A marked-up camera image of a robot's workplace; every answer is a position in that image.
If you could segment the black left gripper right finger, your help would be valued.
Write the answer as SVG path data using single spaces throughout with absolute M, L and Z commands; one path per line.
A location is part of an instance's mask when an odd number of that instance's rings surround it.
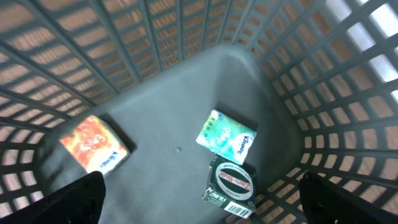
M 397 215 L 377 208 L 309 170 L 303 173 L 298 189 L 303 213 L 309 224 L 397 223 Z

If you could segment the green Kleenex tissue packet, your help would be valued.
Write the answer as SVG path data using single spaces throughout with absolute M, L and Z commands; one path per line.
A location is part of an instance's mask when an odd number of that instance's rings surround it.
M 215 154 L 243 165 L 257 132 L 229 116 L 211 110 L 196 142 Z

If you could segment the orange tissue packet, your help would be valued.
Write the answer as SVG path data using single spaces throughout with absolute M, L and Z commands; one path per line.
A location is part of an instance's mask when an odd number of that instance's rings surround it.
M 86 117 L 59 141 L 87 173 L 98 171 L 106 176 L 130 155 L 118 135 L 94 115 Z

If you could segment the dark green Zam-Buk box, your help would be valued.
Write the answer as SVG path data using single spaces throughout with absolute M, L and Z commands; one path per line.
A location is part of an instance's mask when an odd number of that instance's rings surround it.
M 210 171 L 202 199 L 223 210 L 247 219 L 256 210 L 256 170 L 235 164 L 221 156 L 210 162 Z

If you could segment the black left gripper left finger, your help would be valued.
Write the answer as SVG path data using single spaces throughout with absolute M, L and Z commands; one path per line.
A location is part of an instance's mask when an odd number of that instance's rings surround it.
M 94 171 L 1 218 L 1 224 L 97 224 L 105 195 L 104 177 Z

